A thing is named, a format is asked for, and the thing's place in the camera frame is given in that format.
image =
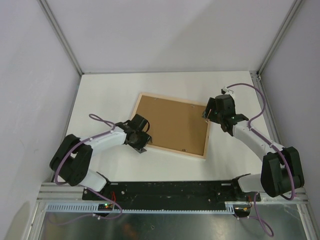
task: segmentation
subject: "white table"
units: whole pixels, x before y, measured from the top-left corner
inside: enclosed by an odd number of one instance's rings
[[[106,131],[108,126],[92,120],[124,122],[132,114],[139,93],[148,92],[207,103],[234,83],[252,84],[248,71],[86,74],[82,76],[67,133],[78,137]],[[236,112],[248,118],[261,111],[255,91],[237,86]],[[255,127],[268,136],[263,117]],[[129,146],[117,146],[92,158],[90,168],[110,181],[205,181],[229,180],[261,172],[262,163],[242,142],[212,123],[207,159],[147,148],[143,154]]]

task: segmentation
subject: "brown board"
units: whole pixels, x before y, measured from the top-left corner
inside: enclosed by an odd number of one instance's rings
[[[132,117],[149,121],[148,147],[204,159],[210,132],[210,122],[202,118],[205,108],[204,103],[141,93]]]

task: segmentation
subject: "wooden frame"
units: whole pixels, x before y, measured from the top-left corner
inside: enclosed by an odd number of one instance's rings
[[[191,104],[191,105],[197,105],[197,106],[204,106],[204,107],[207,106],[207,104],[203,103],[203,102],[192,101],[192,100],[176,98],[176,97],[170,97],[170,96],[154,94],[154,93],[142,92],[138,96],[138,99],[137,99],[137,101],[135,103],[135,106],[133,108],[133,112],[132,112],[132,115],[131,115],[130,119],[132,119],[135,116],[135,114],[136,114],[136,112],[138,110],[138,107],[139,107],[139,104],[140,104],[142,96],[158,98],[158,99],[164,99],[164,100],[170,100],[170,101],[175,101],[175,102],[180,102],[180,103],[185,103],[185,104]],[[211,122],[208,121],[207,122],[204,149],[203,149],[203,155],[198,155],[198,154],[193,154],[193,153],[189,153],[189,152],[178,151],[178,150],[165,148],[165,147],[160,147],[160,146],[155,146],[155,145],[150,145],[150,144],[148,144],[147,147],[153,148],[153,149],[158,149],[158,150],[163,150],[163,151],[167,151],[167,152],[171,152],[171,153],[175,153],[175,154],[182,154],[182,155],[186,155],[186,156],[190,156],[190,157],[194,157],[194,158],[206,159],[206,157],[207,157],[207,149],[208,149],[208,141],[209,141],[209,134],[210,134],[210,127],[211,127]]]

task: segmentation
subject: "white wall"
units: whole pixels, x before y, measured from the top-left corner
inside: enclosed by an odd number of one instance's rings
[[[294,0],[48,0],[87,72],[257,70]]]
[[[51,172],[79,76],[37,1],[1,1],[0,33],[0,239],[18,240]]]
[[[305,188],[320,224],[320,1],[305,1],[262,80],[281,138],[300,153]]]

